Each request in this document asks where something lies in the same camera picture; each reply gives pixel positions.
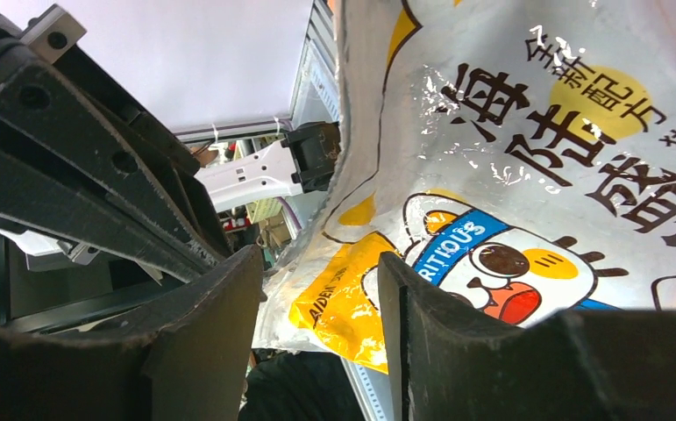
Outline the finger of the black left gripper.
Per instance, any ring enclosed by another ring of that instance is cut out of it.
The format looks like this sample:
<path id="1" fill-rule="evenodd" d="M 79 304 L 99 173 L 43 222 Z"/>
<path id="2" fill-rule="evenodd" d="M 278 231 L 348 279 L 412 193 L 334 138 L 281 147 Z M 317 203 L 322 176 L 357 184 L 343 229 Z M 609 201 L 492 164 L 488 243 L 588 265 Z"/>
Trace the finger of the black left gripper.
<path id="1" fill-rule="evenodd" d="M 0 148 L 0 228 L 39 232 L 93 246 L 190 282 L 211 271 L 222 254 L 176 219 L 134 214 L 122 200 L 50 175 Z"/>
<path id="2" fill-rule="evenodd" d="M 111 88 L 78 48 L 51 64 L 0 25 L 0 148 L 164 226 L 179 219 L 226 258 L 231 250 L 195 178 L 197 160 L 149 114 L 120 117 L 88 85 L 102 94 Z"/>

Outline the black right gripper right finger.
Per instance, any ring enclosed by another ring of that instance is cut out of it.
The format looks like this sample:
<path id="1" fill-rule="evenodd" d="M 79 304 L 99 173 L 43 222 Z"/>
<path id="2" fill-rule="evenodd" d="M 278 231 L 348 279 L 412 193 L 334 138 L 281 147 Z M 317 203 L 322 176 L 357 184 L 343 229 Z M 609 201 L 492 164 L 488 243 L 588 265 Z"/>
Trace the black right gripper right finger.
<path id="1" fill-rule="evenodd" d="M 564 310 L 507 325 L 378 267 L 398 420 L 676 420 L 676 311 Z"/>

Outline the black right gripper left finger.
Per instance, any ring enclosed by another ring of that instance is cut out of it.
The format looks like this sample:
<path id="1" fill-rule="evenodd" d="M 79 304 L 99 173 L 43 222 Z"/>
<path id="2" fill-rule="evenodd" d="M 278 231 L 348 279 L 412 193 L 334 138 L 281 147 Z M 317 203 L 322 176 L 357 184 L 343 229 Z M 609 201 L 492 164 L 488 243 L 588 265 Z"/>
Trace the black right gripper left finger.
<path id="1" fill-rule="evenodd" d="M 260 307 L 246 246 L 86 332 L 0 328 L 0 420 L 234 420 Z"/>

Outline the pet food bag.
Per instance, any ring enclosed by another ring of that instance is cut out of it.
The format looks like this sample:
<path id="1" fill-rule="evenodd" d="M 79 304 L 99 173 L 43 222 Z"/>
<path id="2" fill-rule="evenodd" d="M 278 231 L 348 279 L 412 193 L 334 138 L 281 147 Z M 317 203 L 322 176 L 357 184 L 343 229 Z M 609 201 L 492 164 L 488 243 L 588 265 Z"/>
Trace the pet food bag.
<path id="1" fill-rule="evenodd" d="M 344 1 L 343 151 L 253 345 L 388 369 L 394 253 L 491 318 L 676 310 L 676 1 Z"/>

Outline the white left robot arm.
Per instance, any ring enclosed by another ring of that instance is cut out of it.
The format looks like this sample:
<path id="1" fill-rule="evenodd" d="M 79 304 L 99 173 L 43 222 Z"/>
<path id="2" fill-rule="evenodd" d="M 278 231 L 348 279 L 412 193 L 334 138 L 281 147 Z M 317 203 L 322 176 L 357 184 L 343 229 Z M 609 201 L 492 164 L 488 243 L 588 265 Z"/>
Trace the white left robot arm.
<path id="1" fill-rule="evenodd" d="M 326 188 L 334 124 L 202 168 L 81 36 L 0 23 L 0 232 L 26 253 L 95 248 L 191 281 L 231 254 L 220 212 Z"/>

